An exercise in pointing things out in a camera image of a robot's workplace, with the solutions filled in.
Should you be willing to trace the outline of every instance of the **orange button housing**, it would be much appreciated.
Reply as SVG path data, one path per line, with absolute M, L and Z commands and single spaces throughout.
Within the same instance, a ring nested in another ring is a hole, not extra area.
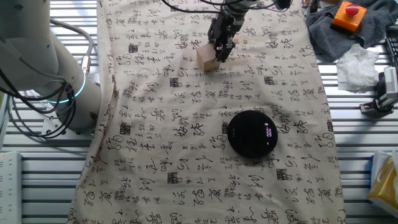
M 362 18 L 366 12 L 366 8 L 358 6 L 359 7 L 358 13 L 356 15 L 351 16 L 346 12 L 347 6 L 350 5 L 352 6 L 352 4 L 348 1 L 343 1 L 341 3 L 341 6 L 335 15 L 335 18 L 333 19 L 332 24 L 334 26 L 338 26 L 348 31 L 355 32 L 356 29 L 361 24 Z

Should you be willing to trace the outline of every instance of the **tablecloth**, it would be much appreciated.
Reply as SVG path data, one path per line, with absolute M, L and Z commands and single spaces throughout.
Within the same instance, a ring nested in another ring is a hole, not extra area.
M 330 110 L 300 1 L 272 9 L 250 10 L 227 61 L 203 73 L 195 49 L 216 15 L 160 0 L 98 1 L 101 116 L 68 223 L 345 223 Z M 267 157 L 246 159 L 229 145 L 228 123 L 247 110 L 277 126 Z

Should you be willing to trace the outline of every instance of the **wooden block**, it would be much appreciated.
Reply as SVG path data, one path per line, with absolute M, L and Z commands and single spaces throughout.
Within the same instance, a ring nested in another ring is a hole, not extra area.
M 216 51 L 213 44 L 205 44 L 197 48 L 197 62 L 203 72 L 209 72 L 219 67 L 220 62 L 216 61 Z

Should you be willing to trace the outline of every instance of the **crumpled paper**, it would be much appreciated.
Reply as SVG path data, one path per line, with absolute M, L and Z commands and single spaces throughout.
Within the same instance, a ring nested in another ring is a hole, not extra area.
M 379 79 L 374 63 L 378 58 L 378 52 L 354 44 L 337 62 L 338 89 L 359 91 L 376 86 Z

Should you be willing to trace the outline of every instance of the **dark towel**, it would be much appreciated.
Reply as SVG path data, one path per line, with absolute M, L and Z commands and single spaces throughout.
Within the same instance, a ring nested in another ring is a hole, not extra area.
M 386 36 L 386 28 L 396 23 L 398 4 L 395 0 L 351 0 L 367 9 L 362 22 L 354 34 L 345 34 L 330 28 L 339 6 L 307 16 L 310 40 L 316 53 L 332 62 L 347 52 L 353 44 L 363 48 L 375 45 Z

